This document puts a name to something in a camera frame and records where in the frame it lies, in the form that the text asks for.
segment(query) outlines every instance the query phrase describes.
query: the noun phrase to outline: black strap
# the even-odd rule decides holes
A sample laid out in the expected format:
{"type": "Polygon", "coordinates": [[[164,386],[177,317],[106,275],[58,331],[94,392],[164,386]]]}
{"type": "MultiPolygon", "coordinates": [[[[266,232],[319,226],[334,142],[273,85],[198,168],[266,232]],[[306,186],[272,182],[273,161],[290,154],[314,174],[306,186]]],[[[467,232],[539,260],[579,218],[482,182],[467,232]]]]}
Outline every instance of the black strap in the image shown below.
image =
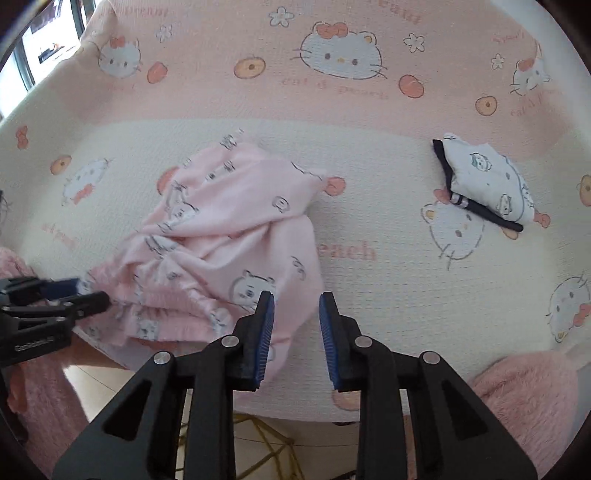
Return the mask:
{"type": "Polygon", "coordinates": [[[502,228],[508,228],[509,230],[514,230],[515,232],[523,231],[523,226],[516,223],[510,222],[509,220],[505,220],[503,217],[498,216],[496,213],[491,212],[487,207],[484,205],[475,202],[474,200],[470,200],[462,195],[455,194],[452,192],[452,178],[453,178],[453,169],[451,165],[447,162],[447,158],[445,156],[445,150],[443,149],[443,142],[441,140],[433,140],[433,150],[435,150],[435,155],[439,159],[441,163],[441,167],[443,168],[443,173],[445,174],[445,183],[447,187],[447,191],[449,192],[450,197],[457,196],[458,199],[454,203],[454,205],[464,204],[465,209],[477,214],[484,218],[484,220],[488,220],[492,223],[499,225],[502,228]]]}

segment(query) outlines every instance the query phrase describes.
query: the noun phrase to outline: pink towel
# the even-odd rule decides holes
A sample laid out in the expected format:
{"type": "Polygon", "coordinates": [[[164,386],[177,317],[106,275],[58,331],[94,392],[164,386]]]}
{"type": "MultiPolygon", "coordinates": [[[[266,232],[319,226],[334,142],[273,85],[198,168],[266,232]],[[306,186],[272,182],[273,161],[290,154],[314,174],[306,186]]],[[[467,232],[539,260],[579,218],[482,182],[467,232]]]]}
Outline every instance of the pink towel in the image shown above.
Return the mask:
{"type": "Polygon", "coordinates": [[[89,272],[85,288],[104,290],[116,306],[83,329],[115,345],[211,342],[231,333],[268,290],[276,302],[273,375],[323,291],[304,212],[318,192],[332,194],[329,183],[323,171],[233,137],[192,156],[139,231],[89,272]]]}
{"type": "MultiPolygon", "coordinates": [[[[0,247],[0,278],[23,275],[35,273],[14,252],[0,247]]],[[[80,401],[62,370],[64,363],[60,352],[44,355],[17,364],[10,378],[8,406],[20,414],[29,434],[25,449],[47,476],[88,425],[80,401]]]]}
{"type": "Polygon", "coordinates": [[[579,389],[574,365],[558,352],[504,358],[472,382],[534,462],[542,478],[569,445],[579,389]]]}

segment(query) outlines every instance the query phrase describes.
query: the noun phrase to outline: pink fuzzy fabric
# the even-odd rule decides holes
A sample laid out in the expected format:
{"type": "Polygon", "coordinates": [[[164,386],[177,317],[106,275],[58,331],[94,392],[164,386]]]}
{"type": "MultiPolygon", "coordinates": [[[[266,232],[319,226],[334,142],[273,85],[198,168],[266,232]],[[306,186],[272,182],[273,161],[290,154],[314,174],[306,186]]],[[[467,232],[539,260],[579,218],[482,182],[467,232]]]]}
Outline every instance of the pink fuzzy fabric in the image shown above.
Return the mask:
{"type": "Polygon", "coordinates": [[[543,477],[568,447],[579,392],[573,364],[558,352],[509,356],[472,388],[543,477]]]}
{"type": "MultiPolygon", "coordinates": [[[[0,278],[34,275],[15,253],[0,247],[0,278]]],[[[88,425],[76,392],[66,378],[60,352],[18,364],[8,400],[29,432],[25,449],[48,478],[59,457],[88,425]]]]}
{"type": "Polygon", "coordinates": [[[59,457],[88,425],[76,392],[64,375],[59,354],[24,362],[27,411],[21,420],[29,432],[25,448],[48,478],[59,457]]]}

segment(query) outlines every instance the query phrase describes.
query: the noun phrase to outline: white cloth with cartoon print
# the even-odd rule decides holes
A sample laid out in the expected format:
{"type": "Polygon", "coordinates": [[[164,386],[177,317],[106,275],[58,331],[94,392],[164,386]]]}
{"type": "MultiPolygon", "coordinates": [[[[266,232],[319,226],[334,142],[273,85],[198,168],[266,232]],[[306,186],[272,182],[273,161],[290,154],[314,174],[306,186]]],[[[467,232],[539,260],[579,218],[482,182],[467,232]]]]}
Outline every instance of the white cloth with cartoon print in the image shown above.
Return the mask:
{"type": "Polygon", "coordinates": [[[455,134],[445,134],[443,148],[454,172],[453,192],[488,207],[505,220],[534,221],[530,189],[509,158],[489,144],[470,145],[455,134]]]}

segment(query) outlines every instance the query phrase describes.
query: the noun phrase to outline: tile floor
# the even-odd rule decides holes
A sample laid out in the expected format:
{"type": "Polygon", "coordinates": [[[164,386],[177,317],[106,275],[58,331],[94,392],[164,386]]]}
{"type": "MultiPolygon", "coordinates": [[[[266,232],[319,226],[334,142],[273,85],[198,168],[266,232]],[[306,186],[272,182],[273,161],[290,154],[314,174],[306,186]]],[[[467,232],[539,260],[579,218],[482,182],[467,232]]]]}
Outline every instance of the tile floor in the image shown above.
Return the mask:
{"type": "MultiPolygon", "coordinates": [[[[89,420],[113,398],[115,393],[131,378],[132,372],[107,367],[71,366],[66,376],[80,397],[89,420]]],[[[283,435],[295,440],[295,452],[306,480],[329,480],[355,468],[357,455],[356,425],[335,426],[331,423],[308,423],[276,419],[263,419],[283,435]]],[[[278,444],[269,437],[270,443],[278,444]]],[[[235,428],[236,471],[263,458],[268,450],[260,440],[251,422],[243,422],[235,428]]],[[[183,462],[180,449],[178,466],[183,462]]],[[[287,456],[281,458],[287,471],[287,456]]],[[[182,472],[177,474],[182,479],[182,472]]],[[[248,476],[252,480],[275,480],[275,465],[267,462],[261,469],[248,476]]]]}

